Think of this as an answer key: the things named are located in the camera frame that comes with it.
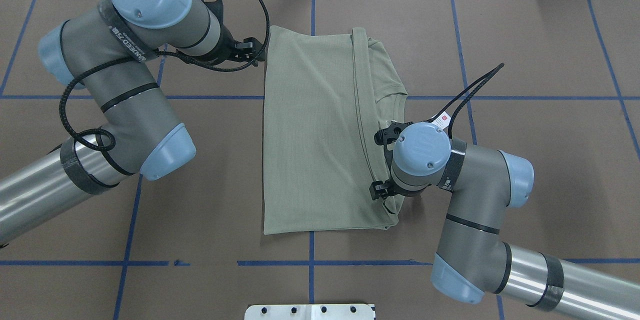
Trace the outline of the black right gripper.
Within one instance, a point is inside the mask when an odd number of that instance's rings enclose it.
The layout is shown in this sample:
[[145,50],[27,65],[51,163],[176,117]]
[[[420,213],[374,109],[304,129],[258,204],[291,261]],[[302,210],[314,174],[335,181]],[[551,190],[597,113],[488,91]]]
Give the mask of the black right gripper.
[[417,195],[420,195],[423,190],[425,190],[425,188],[431,186],[429,183],[421,187],[409,184],[398,185],[393,179],[393,150],[389,148],[389,145],[398,142],[398,140],[400,140],[400,133],[402,133],[402,131],[411,126],[413,123],[413,121],[391,121],[388,127],[382,130],[378,130],[377,133],[374,134],[375,144],[383,147],[384,159],[390,175],[386,181],[376,180],[370,184],[369,192],[372,200],[386,200],[389,197],[395,195],[416,197]]

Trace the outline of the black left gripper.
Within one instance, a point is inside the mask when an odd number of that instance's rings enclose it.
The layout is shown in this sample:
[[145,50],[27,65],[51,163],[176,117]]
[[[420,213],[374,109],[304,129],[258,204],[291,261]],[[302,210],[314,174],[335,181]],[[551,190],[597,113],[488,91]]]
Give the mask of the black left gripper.
[[[184,63],[217,72],[237,72],[250,66],[256,67],[260,62],[266,61],[266,40],[248,37],[238,41],[224,26],[223,0],[201,1],[218,21],[219,37],[215,45],[205,46],[206,52],[203,55],[189,55],[187,48],[181,48],[180,59]],[[266,14],[265,2],[257,1]]]

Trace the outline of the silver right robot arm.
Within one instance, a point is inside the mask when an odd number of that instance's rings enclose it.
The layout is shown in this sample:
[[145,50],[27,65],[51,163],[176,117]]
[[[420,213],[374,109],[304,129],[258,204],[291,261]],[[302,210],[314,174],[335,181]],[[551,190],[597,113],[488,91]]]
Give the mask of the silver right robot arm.
[[582,320],[637,320],[639,284],[500,238],[508,208],[530,197],[530,161],[467,144],[432,122],[392,122],[374,135],[389,179],[374,181],[374,200],[414,197],[427,187],[450,192],[430,281],[444,295],[478,304],[486,293]]

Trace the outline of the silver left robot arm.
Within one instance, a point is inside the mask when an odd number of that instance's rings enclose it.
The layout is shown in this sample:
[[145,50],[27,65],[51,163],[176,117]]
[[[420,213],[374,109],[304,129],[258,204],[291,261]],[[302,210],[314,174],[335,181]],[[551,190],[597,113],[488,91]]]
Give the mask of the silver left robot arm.
[[100,0],[38,44],[64,85],[69,137],[1,181],[1,246],[140,174],[155,181],[190,162],[194,142],[147,62],[163,56],[216,72],[265,61],[263,41],[235,40],[222,0]]

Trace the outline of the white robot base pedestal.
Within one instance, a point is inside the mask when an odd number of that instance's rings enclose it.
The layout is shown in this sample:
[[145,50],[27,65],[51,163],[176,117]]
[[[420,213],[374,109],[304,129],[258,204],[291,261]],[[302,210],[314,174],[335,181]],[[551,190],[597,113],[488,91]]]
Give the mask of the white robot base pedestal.
[[374,304],[255,304],[247,307],[245,320],[375,320]]

